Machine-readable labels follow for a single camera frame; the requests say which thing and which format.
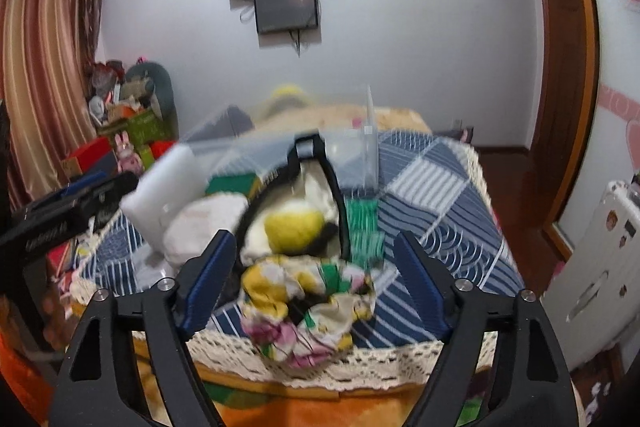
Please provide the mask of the white towel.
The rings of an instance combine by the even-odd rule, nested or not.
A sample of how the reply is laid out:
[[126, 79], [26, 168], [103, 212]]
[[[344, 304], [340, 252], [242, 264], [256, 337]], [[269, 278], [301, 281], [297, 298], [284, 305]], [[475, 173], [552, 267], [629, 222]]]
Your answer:
[[219, 231], [233, 233], [248, 199], [241, 193], [216, 193], [185, 205], [163, 237], [163, 255], [174, 267], [198, 257]]

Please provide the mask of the clear plastic storage box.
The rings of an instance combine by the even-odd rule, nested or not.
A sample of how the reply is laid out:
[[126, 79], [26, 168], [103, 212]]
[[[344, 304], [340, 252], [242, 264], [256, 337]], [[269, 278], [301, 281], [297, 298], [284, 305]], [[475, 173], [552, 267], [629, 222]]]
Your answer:
[[191, 147], [206, 176], [265, 176], [286, 163], [290, 150], [301, 158], [314, 155], [315, 135], [342, 190], [378, 189], [378, 125], [365, 84], [316, 93], [284, 87], [259, 103], [227, 104], [180, 141]]

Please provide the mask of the green yellow scrub sponge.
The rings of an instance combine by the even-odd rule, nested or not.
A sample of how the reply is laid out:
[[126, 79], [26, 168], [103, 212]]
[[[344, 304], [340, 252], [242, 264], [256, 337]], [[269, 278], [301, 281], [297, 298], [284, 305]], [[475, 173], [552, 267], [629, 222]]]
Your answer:
[[205, 189], [205, 195], [236, 193], [252, 199], [261, 188], [262, 180], [254, 172], [225, 174], [224, 176], [212, 176], [210, 178]]

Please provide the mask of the yellow plush toy ball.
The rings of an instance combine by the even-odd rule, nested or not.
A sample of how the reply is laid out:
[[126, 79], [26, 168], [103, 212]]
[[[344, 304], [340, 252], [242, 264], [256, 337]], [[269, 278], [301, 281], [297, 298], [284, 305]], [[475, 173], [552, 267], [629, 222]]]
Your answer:
[[283, 210], [265, 217], [269, 247], [277, 255], [301, 255], [320, 239], [326, 219], [318, 210]]

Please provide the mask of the black strap cream bag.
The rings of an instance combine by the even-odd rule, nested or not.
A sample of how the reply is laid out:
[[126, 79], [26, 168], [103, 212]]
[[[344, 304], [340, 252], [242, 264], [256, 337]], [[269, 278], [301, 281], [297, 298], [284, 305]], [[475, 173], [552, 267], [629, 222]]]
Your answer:
[[326, 142], [317, 132], [299, 135], [288, 151], [286, 163], [269, 173], [250, 200], [235, 230], [242, 268], [276, 255], [264, 229], [269, 213], [283, 210], [318, 210], [326, 219], [320, 239], [301, 255], [348, 261], [350, 240], [344, 198], [337, 176], [326, 156]]

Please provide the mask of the green knitted cloth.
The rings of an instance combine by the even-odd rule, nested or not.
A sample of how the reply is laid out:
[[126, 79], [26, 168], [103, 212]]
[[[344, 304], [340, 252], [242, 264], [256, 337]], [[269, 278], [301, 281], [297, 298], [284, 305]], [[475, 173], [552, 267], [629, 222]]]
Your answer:
[[346, 199], [352, 263], [371, 271], [384, 261], [384, 233], [378, 228], [376, 199]]

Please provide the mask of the floral fabric scrunchie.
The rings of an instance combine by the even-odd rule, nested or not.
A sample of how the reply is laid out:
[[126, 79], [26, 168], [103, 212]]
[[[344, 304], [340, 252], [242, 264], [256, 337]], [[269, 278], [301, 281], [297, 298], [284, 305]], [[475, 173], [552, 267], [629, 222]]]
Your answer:
[[343, 260], [270, 256], [242, 277], [241, 326], [267, 359], [296, 369], [352, 349], [352, 330], [372, 319], [369, 272]]

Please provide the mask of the pink plush rabbit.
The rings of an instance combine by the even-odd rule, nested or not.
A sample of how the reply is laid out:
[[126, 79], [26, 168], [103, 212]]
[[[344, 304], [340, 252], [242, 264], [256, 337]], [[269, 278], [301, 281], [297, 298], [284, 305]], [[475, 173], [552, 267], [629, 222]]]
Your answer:
[[116, 134], [114, 140], [118, 171], [130, 171], [136, 176], [141, 176], [143, 173], [142, 160], [134, 149], [134, 144], [130, 142], [128, 133], [123, 131], [122, 133]]

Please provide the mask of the green cardboard box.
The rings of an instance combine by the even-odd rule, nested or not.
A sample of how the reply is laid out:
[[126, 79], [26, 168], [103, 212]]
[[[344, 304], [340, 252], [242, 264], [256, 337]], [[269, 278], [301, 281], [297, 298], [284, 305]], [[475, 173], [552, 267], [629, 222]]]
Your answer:
[[134, 147], [174, 139], [174, 132], [169, 122], [158, 118], [151, 109], [145, 109], [130, 118], [103, 126], [96, 133], [99, 136], [106, 136], [111, 146], [114, 146], [115, 135], [122, 132], [128, 133], [129, 141], [134, 144]]

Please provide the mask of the white plastic baby fence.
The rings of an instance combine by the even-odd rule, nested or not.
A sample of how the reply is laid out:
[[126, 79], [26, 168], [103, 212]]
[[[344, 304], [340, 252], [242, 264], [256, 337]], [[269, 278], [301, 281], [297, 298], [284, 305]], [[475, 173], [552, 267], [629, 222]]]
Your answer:
[[639, 194], [628, 184], [608, 184], [542, 305], [571, 371], [639, 320]]

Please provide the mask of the grey green pillow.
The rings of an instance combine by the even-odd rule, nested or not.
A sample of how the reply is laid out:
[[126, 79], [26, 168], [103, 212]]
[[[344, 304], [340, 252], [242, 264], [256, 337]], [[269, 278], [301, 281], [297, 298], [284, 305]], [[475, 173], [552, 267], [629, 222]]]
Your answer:
[[174, 89], [171, 78], [162, 65], [155, 62], [138, 63], [125, 72], [124, 83], [136, 100], [167, 124], [172, 134], [177, 133]]

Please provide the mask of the yellow foam arch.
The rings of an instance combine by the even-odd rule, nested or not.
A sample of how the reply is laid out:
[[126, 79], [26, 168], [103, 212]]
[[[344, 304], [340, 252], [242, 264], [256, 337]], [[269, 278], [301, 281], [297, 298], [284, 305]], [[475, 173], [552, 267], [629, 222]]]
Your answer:
[[306, 107], [312, 103], [308, 94], [297, 84], [280, 84], [271, 92], [268, 104], [271, 107]]

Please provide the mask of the blue white patterned tablecloth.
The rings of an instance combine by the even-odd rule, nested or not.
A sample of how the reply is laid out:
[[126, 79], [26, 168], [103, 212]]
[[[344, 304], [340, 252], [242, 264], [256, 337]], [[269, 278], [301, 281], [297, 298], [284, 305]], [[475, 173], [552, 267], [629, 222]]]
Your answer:
[[[378, 202], [378, 228], [386, 243], [408, 231], [454, 277], [498, 295], [512, 296], [522, 288], [472, 147], [397, 129], [380, 133], [372, 147], [363, 147], [354, 132], [330, 132], [326, 141], [343, 194]], [[130, 295], [167, 272], [138, 229], [116, 213], [89, 247], [79, 249], [70, 295], [85, 306], [99, 288]], [[190, 340], [189, 351], [206, 381], [242, 389], [270, 384], [324, 397], [422, 385], [442, 344], [420, 319], [392, 253], [385, 254], [373, 282], [374, 317], [356, 325], [352, 350], [315, 369], [268, 361], [242, 332], [236, 303], [214, 311]]]

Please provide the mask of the small black wall monitor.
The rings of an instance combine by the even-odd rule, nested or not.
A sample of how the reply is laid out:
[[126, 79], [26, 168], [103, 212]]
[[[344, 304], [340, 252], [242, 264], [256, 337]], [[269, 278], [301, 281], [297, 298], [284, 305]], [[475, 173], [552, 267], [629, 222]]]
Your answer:
[[254, 0], [259, 35], [318, 27], [317, 0]]

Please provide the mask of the wooden wardrobe frame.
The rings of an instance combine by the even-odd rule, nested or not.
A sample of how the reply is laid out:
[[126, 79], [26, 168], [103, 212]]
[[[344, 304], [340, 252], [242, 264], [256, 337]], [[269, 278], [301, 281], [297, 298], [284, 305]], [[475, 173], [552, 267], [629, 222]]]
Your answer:
[[547, 204], [541, 234], [560, 258], [572, 247], [558, 222], [585, 156], [599, 72], [596, 0], [541, 0], [544, 55], [530, 156]]

